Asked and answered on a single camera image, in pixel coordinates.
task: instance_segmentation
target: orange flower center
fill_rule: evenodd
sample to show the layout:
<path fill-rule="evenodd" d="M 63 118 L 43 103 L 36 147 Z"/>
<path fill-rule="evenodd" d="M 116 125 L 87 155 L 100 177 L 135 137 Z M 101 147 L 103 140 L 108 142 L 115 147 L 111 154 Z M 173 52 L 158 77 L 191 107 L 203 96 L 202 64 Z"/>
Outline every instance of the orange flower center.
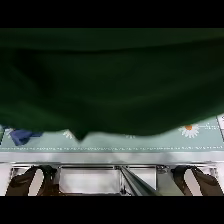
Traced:
<path fill-rule="evenodd" d="M 188 126 L 185 126 L 185 128 L 186 128 L 187 130 L 191 130 L 191 129 L 192 129 L 192 126 L 191 126 L 191 125 L 188 125 Z"/>

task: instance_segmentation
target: light green surface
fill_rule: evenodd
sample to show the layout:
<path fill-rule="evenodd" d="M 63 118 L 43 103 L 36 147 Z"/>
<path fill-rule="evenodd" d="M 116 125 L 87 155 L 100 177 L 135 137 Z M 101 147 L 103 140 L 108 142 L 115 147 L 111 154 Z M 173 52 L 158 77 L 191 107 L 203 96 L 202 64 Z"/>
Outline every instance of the light green surface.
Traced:
<path fill-rule="evenodd" d="M 224 142 L 216 118 L 198 123 L 198 134 L 185 137 L 179 129 L 153 137 L 109 135 L 96 133 L 79 144 L 73 137 L 63 135 L 64 131 L 44 133 L 32 138 L 26 145 L 16 147 L 4 134 L 1 151 L 7 152 L 207 152 L 223 151 Z"/>

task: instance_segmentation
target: dark green cloth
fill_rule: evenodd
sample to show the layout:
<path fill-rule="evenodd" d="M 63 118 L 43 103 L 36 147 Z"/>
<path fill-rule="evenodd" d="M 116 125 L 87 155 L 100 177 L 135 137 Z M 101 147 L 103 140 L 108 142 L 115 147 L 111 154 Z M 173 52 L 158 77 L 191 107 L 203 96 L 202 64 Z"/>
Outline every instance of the dark green cloth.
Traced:
<path fill-rule="evenodd" d="M 159 134 L 224 111 L 223 28 L 1 28 L 0 123 Z"/>

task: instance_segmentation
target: green fabric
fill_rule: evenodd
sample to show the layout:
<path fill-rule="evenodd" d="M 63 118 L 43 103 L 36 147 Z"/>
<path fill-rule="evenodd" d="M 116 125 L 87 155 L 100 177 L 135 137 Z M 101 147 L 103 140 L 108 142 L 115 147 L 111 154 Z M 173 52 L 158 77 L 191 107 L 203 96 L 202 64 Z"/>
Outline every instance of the green fabric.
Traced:
<path fill-rule="evenodd" d="M 158 134 L 224 111 L 224 29 L 0 29 L 0 123 Z"/>

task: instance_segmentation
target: blue cloth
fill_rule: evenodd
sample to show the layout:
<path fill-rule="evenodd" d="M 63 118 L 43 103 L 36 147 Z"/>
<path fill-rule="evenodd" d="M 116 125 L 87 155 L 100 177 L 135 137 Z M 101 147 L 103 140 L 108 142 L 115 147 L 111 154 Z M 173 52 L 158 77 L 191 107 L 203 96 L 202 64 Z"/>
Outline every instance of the blue cloth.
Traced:
<path fill-rule="evenodd" d="M 25 145 L 30 137 L 40 137 L 43 132 L 32 132 L 23 129 L 15 129 L 10 132 L 10 136 L 16 146 Z"/>

